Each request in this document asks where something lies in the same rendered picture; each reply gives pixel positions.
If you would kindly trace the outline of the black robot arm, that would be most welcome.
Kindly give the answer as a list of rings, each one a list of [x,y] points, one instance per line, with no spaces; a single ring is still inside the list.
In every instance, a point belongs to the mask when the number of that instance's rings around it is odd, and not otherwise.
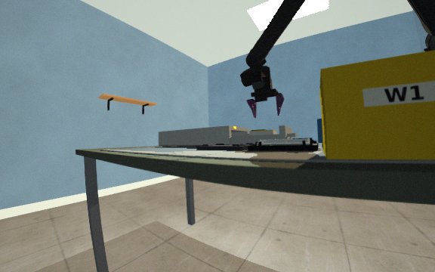
[[[255,92],[273,89],[272,79],[270,78],[270,68],[264,66],[266,63],[265,57],[305,1],[306,0],[282,1],[261,37],[257,40],[255,46],[246,57],[246,63],[250,68],[240,74],[242,84],[245,87],[252,85]],[[435,0],[407,1],[417,14],[424,30],[428,33],[425,39],[427,48],[425,48],[424,51],[435,50]]]

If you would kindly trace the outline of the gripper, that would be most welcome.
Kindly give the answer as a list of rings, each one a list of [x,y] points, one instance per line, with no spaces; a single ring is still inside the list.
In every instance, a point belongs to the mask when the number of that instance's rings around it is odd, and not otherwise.
[[[260,95],[260,96],[258,96],[258,95]],[[282,103],[284,101],[284,97],[283,97],[282,93],[279,93],[274,88],[274,89],[265,90],[265,91],[252,92],[251,96],[255,97],[255,100],[249,99],[249,100],[247,100],[247,103],[250,106],[251,111],[252,111],[255,118],[256,118],[256,113],[257,113],[257,102],[266,101],[267,100],[266,97],[276,97],[277,114],[279,116],[280,109],[281,109]]]

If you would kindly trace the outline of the yellow box labelled w1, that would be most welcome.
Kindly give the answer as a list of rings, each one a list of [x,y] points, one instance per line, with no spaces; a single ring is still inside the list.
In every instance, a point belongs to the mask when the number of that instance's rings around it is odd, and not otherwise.
[[[320,69],[327,159],[435,159],[435,50]]]

